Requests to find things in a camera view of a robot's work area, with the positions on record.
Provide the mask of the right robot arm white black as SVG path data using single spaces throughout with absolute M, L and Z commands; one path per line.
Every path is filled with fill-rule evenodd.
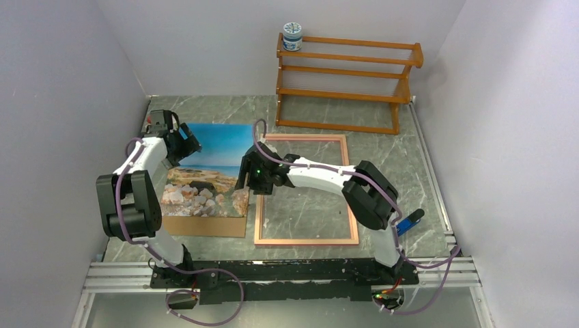
M 372 233 L 376 277 L 390 284 L 401 275 L 404 251 L 396 224 L 404 215 L 399 193 L 373 163 L 329 165 L 297 154 L 281 158 L 257 141 L 242 156 L 236 188 L 245 187 L 255 195 L 270 195 L 274 187 L 304 187 L 342 196 L 357 222 Z

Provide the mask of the clear frame glazing sheet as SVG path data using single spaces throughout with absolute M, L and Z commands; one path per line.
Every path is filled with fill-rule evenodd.
M 342 165 L 338 141 L 270 141 L 279 156 Z M 340 195 L 306 187 L 276 187 L 264 197 L 264 239 L 350 238 L 347 203 Z

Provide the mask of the blue black handled tool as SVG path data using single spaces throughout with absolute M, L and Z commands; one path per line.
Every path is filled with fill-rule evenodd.
M 405 233 L 407 233 L 409 230 L 411 230 L 414 226 L 416 226 L 421 221 L 421 219 L 423 218 L 424 215 L 425 215 L 424 210 L 421 208 L 418 208 L 414 212 L 412 212 L 410 215 L 408 215 L 405 219 L 402 219 L 401 221 L 399 221 L 396 225 L 397 235 L 403 236 Z

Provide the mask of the landscape beach photo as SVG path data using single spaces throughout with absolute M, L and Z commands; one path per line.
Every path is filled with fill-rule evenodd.
M 249 190 L 237 189 L 250 124 L 188 123 L 201 150 L 168 171 L 160 207 L 166 217 L 245 217 Z

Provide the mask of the blue white lidded jar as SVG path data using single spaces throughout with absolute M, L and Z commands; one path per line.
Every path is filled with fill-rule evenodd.
M 286 51 L 299 51 L 302 47 L 302 26 L 296 22 L 284 24 L 282 41 Z

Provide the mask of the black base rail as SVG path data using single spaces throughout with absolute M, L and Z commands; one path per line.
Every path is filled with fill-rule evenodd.
M 403 263 L 393 276 L 374 258 L 308 260 L 193 261 L 193 272 L 153 270 L 153 289 L 197 289 L 202 305 L 224 302 L 301 299 L 349 299 L 368 301 L 373 292 L 387 286 L 416 285 L 415 267 Z

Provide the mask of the aluminium extrusion rail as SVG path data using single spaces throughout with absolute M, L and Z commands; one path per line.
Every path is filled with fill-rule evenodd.
M 152 271 L 146 262 L 93 262 L 81 289 L 72 327 L 86 327 L 97 294 L 153 292 Z

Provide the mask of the orange wooden rack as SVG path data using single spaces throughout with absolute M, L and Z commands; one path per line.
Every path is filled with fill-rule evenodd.
M 386 135 L 399 134 L 400 108 L 412 100 L 410 72 L 424 64 L 423 49 L 418 42 L 304 36 L 301 48 L 291 50 L 290 42 L 282 33 L 278 36 L 276 56 L 276 125 Z M 283 116 L 283 102 L 287 96 L 384 103 L 391 126 L 289 120 Z

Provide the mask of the brown frame backing board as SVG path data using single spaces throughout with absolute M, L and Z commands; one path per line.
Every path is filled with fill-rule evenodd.
M 172 236 L 244 238 L 246 217 L 164 216 L 163 226 Z

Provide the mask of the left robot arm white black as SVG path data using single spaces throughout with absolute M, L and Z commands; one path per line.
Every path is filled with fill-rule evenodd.
M 153 110 L 148 115 L 144 134 L 126 144 L 126 159 L 121 166 L 96 180 L 104 233 L 144 248 L 157 269 L 169 268 L 169 279 L 179 287 L 189 286 L 196 270 L 187 248 L 163 227 L 160 200 L 152 177 L 159 166 L 179 167 L 182 159 L 201 149 L 177 113 Z

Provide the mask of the pink wooden picture frame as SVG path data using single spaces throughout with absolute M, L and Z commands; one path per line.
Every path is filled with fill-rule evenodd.
M 254 244 L 358 245 L 358 224 L 338 189 L 281 187 L 273 195 L 257 196 Z

